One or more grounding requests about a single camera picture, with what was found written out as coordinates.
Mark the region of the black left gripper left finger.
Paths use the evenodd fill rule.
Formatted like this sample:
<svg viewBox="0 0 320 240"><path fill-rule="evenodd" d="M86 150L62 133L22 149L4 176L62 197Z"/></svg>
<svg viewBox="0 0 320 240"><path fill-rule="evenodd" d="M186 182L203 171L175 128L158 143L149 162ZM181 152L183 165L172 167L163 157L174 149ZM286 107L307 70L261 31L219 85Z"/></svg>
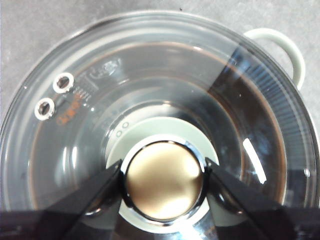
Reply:
<svg viewBox="0 0 320 240"><path fill-rule="evenodd" d="M93 206L109 210L121 203L119 178L122 160L86 180L53 205L40 210L0 213L2 240L62 240Z"/></svg>

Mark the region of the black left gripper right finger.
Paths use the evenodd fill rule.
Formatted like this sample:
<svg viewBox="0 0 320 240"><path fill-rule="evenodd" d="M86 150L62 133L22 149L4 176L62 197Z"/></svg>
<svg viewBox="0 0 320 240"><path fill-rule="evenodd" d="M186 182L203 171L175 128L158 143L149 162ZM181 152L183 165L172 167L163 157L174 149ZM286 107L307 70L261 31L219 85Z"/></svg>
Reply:
<svg viewBox="0 0 320 240"><path fill-rule="evenodd" d="M289 207L254 190L210 158L205 187L218 239L318 240L319 208Z"/></svg>

